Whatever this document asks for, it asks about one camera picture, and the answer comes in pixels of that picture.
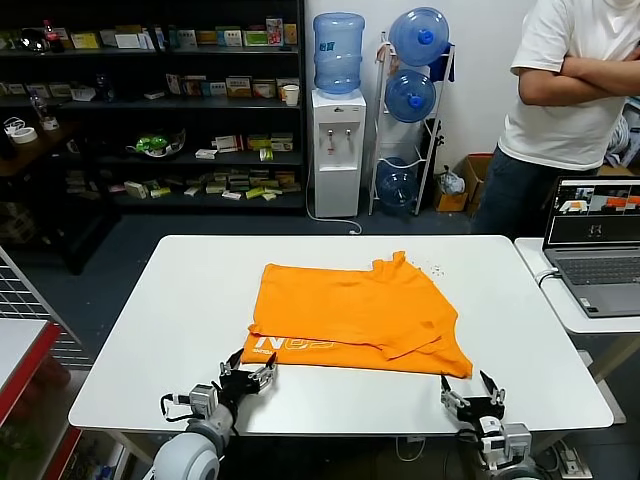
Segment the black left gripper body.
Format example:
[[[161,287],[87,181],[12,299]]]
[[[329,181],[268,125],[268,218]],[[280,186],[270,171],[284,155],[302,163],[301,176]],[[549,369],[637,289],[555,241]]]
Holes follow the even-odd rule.
[[[219,377],[221,390],[220,400],[242,400],[247,395],[257,394],[261,390],[261,382],[253,372],[230,370]]]

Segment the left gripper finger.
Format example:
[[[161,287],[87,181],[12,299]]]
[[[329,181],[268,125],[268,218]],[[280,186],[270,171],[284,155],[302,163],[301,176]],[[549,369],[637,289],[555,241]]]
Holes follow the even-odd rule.
[[[234,370],[237,370],[243,354],[243,349],[239,349],[234,352],[225,362],[220,363],[220,375],[230,375]]]
[[[276,360],[277,354],[273,353],[261,368],[251,374],[255,393],[264,390],[274,379],[277,369]]]

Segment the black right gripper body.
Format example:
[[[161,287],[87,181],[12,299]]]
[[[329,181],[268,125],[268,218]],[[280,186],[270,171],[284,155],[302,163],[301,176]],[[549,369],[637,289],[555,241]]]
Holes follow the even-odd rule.
[[[501,421],[504,418],[505,406],[492,403],[490,397],[464,398],[460,406],[456,408],[456,419],[468,423],[474,428],[479,428],[481,419],[492,417]]]

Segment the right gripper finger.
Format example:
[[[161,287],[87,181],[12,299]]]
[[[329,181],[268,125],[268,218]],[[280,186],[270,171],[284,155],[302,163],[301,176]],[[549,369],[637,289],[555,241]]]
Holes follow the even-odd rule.
[[[450,386],[446,376],[440,376],[441,382],[441,403],[448,411],[458,411],[464,407],[464,398],[456,393]]]
[[[486,374],[484,371],[480,371],[481,379],[485,385],[487,392],[490,395],[491,403],[493,405],[504,405],[504,399],[506,391],[497,386],[496,382],[492,377]]]

